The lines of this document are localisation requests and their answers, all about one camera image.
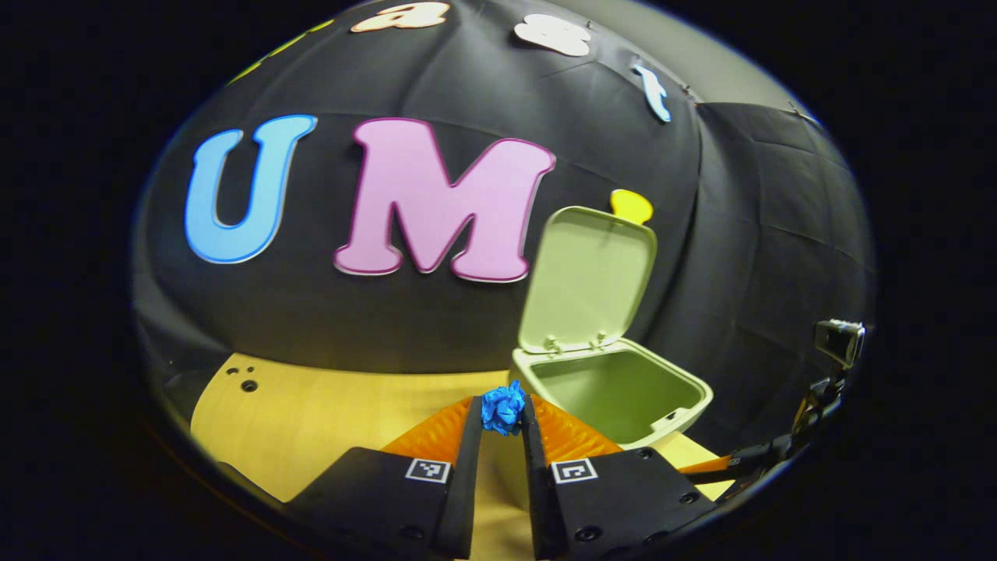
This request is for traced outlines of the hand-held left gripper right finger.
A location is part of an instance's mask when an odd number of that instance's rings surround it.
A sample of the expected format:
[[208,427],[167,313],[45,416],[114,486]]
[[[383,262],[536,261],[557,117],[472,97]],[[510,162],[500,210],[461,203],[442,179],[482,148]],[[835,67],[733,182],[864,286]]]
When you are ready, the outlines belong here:
[[537,560],[636,560],[715,508],[654,448],[553,460],[538,404],[520,416]]

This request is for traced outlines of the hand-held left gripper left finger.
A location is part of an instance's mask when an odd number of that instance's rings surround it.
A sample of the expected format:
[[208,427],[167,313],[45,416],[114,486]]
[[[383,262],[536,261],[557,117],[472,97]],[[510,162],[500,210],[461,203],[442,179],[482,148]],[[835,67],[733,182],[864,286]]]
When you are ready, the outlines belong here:
[[483,401],[458,405],[449,459],[353,447],[284,513],[336,560],[469,559]]

